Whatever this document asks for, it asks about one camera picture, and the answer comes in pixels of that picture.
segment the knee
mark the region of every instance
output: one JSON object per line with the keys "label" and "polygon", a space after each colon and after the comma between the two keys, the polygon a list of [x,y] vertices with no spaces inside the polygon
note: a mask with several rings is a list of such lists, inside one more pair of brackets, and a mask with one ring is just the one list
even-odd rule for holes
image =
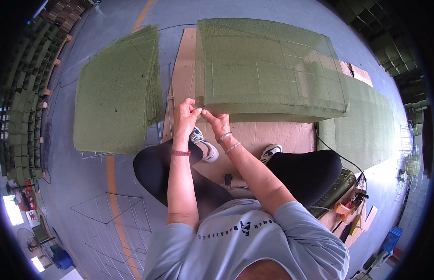
{"label": "knee", "polygon": [[319,152],[321,152],[321,156],[328,165],[337,167],[340,171],[342,170],[342,160],[336,152],[332,150],[321,150]]}
{"label": "knee", "polygon": [[133,168],[136,171],[139,167],[146,165],[153,158],[153,148],[148,147],[140,151],[133,160]]}

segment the black leggings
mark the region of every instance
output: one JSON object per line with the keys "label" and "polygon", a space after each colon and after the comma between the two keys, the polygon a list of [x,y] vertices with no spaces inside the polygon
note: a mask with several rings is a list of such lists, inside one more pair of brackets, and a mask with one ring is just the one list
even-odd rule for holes
{"label": "black leggings", "polygon": [[[140,151],[133,167],[141,185],[162,204],[167,206],[167,182],[170,171],[170,150],[173,140]],[[202,150],[189,140],[191,166],[203,158]],[[304,207],[320,199],[337,180],[342,163],[337,153],[319,150],[306,154],[276,153],[267,167],[289,189]],[[220,185],[191,168],[200,218],[209,210],[233,199]]]}

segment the blue crate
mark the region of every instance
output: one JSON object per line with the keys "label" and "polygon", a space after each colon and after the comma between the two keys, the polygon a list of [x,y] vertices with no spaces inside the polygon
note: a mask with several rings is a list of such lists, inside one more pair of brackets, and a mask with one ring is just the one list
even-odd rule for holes
{"label": "blue crate", "polygon": [[403,230],[400,227],[392,227],[391,230],[388,232],[384,243],[382,244],[382,249],[387,251],[388,253],[391,253],[391,251],[394,249],[394,246],[396,246],[396,244],[398,243],[402,231]]}

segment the logo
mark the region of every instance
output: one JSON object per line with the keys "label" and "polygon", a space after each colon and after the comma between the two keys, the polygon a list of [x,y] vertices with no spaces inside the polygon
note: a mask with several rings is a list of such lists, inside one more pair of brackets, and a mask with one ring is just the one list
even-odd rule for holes
{"label": "logo", "polygon": [[250,235],[250,227],[251,227],[251,222],[247,222],[247,225],[244,225],[243,222],[240,221],[240,229],[245,234],[245,236]]}

